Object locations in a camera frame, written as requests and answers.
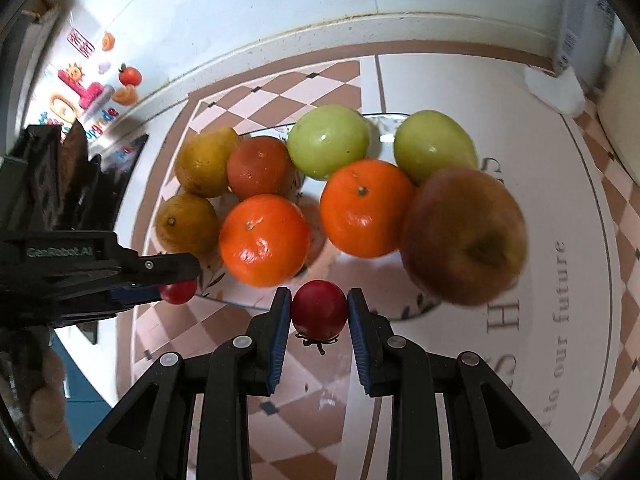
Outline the cream utensil holder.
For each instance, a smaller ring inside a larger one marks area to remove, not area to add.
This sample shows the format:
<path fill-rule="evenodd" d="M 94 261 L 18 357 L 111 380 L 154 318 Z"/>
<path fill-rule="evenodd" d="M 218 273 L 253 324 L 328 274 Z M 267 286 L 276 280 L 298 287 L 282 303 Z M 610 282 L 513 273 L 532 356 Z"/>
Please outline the cream utensil holder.
<path fill-rule="evenodd" d="M 627 38 L 598 103 L 598 116 L 617 157 L 634 182 L 640 177 L 639 51 Z"/>

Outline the black frying pan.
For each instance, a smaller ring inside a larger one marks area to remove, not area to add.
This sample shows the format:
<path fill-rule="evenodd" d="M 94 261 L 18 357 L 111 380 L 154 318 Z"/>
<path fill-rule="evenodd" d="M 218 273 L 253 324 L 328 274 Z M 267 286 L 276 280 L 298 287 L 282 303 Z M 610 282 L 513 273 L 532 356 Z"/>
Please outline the black frying pan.
<path fill-rule="evenodd" d="M 78 120 L 62 142 L 60 151 L 60 206 L 54 228 L 80 230 L 86 223 L 101 174 L 101 156 L 89 158 L 88 139 Z"/>

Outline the black induction cooktop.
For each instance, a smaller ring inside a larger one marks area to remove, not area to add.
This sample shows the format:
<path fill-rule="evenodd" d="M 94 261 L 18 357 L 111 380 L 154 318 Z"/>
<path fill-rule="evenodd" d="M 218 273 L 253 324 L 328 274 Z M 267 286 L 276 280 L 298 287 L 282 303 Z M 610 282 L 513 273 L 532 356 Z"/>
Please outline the black induction cooktop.
<path fill-rule="evenodd" d="M 111 231 L 138 159 L 149 140 L 147 133 L 125 143 L 102 160 L 101 173 L 93 196 L 89 226 L 98 231 Z"/>

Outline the green apple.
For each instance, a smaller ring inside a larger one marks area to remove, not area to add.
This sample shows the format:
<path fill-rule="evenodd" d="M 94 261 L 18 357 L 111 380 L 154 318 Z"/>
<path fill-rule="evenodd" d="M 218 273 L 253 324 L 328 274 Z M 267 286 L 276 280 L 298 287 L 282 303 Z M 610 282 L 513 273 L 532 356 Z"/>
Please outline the green apple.
<path fill-rule="evenodd" d="M 290 159 L 306 177 L 326 180 L 342 167 L 367 156 L 370 128 L 356 110 L 322 105 L 299 118 L 288 133 Z"/>
<path fill-rule="evenodd" d="M 396 165 L 415 184 L 444 168 L 478 167 L 469 133 L 437 110 L 420 110 L 401 123 L 395 132 L 394 157 Z"/>

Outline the dark red orange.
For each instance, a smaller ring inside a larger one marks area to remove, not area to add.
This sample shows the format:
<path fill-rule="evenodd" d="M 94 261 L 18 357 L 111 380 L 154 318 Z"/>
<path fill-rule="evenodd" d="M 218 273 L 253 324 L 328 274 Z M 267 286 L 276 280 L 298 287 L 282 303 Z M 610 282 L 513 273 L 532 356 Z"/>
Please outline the dark red orange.
<path fill-rule="evenodd" d="M 227 162 L 228 185 L 239 200 L 262 194 L 285 195 L 292 188 L 294 177 L 288 149 L 272 136 L 244 139 Z"/>

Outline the bright orange right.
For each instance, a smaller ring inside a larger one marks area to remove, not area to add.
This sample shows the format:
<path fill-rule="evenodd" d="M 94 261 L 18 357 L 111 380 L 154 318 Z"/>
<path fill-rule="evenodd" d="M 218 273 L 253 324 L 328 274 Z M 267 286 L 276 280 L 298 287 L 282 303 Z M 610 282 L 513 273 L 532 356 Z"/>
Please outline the bright orange right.
<path fill-rule="evenodd" d="M 337 170 L 320 198 L 322 230 L 341 252 L 383 257 L 398 249 L 416 187 L 395 165 L 361 159 Z"/>

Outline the bright orange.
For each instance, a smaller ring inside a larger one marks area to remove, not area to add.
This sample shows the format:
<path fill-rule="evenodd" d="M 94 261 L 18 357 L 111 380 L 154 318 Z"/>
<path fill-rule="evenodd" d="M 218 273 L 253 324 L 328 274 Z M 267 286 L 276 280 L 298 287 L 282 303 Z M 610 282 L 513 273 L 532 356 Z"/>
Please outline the bright orange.
<path fill-rule="evenodd" d="M 259 288 L 278 286 L 305 265 L 311 244 L 309 223 L 282 196 L 242 200 L 222 222 L 219 251 L 238 281 Z"/>
<path fill-rule="evenodd" d="M 341 252 L 383 257 L 398 249 L 416 187 L 395 165 L 361 159 L 337 170 L 320 198 L 322 230 Z"/>

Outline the silver gas canister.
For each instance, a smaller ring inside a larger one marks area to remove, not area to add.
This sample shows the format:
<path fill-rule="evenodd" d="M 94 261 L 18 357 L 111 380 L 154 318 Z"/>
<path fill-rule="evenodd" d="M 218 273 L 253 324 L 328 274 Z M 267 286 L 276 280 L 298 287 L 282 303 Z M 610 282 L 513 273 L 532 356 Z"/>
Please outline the silver gas canister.
<path fill-rule="evenodd" d="M 554 69 L 571 67 L 576 77 L 593 86 L 608 53 L 615 12 L 608 0 L 563 0 Z"/>

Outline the bright orange front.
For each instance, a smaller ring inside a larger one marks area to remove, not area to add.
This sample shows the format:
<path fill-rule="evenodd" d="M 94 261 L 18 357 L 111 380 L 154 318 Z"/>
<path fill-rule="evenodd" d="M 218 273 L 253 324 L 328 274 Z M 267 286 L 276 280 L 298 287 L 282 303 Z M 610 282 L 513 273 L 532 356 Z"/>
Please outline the bright orange front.
<path fill-rule="evenodd" d="M 311 244 L 309 223 L 282 196 L 242 200 L 222 222 L 219 251 L 238 281 L 259 288 L 278 286 L 305 265 Z"/>

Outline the crumpled white tissue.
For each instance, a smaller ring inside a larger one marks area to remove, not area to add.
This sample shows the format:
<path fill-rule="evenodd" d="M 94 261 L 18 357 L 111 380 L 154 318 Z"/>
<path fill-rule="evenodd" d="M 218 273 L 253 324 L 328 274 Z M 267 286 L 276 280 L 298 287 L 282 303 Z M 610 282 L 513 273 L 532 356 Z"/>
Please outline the crumpled white tissue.
<path fill-rule="evenodd" d="M 525 66 L 524 80 L 528 91 L 552 110 L 573 118 L 585 111 L 585 95 L 572 66 L 559 76 Z"/>

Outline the yellow lemon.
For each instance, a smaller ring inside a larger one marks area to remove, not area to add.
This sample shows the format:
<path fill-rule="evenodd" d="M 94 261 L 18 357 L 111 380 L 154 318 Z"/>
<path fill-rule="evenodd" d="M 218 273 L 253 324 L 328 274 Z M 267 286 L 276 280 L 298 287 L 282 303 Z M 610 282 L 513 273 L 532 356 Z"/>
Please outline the yellow lemon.
<path fill-rule="evenodd" d="M 190 252 L 196 258 L 206 259 L 217 247 L 219 219 L 206 198 L 181 193 L 160 205 L 154 229 L 166 252 Z"/>
<path fill-rule="evenodd" d="M 206 130 L 186 140 L 175 161 L 182 188 L 205 198 L 224 194 L 228 188 L 227 162 L 239 143 L 240 136 L 231 127 Z"/>

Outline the colourful wall sticker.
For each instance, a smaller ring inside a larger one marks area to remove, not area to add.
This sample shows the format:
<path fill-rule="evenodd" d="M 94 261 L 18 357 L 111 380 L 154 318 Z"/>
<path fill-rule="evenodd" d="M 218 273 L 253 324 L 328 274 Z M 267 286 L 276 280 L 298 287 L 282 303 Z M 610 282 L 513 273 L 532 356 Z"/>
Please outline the colourful wall sticker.
<path fill-rule="evenodd" d="M 27 125 L 59 126 L 68 136 L 78 122 L 92 143 L 140 100 L 142 71 L 122 61 L 116 37 L 107 30 L 94 34 L 67 25 L 43 62 Z"/>

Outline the red cherry tomato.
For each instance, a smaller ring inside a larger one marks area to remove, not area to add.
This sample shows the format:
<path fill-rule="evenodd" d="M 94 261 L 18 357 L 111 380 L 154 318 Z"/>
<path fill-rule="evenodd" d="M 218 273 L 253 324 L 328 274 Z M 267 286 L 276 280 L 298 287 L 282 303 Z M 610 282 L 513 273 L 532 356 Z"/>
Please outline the red cherry tomato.
<path fill-rule="evenodd" d="M 160 298 L 168 304 L 186 304 L 198 290 L 198 281 L 190 280 L 158 286 Z"/>
<path fill-rule="evenodd" d="M 335 344 L 348 318 L 344 292 L 335 284 L 309 281 L 296 292 L 291 304 L 291 322 L 296 337 L 305 347 L 315 346 L 326 354 L 325 346 Z"/>

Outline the brown red apple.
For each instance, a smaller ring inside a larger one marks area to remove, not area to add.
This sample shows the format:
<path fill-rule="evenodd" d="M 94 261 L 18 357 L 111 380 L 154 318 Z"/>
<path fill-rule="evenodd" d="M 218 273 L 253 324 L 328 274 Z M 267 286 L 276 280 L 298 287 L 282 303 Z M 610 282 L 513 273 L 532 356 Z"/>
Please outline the brown red apple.
<path fill-rule="evenodd" d="M 513 287 L 528 255 L 512 194 L 477 169 L 450 167 L 421 184 L 401 234 L 402 265 L 432 296 L 478 307 Z"/>

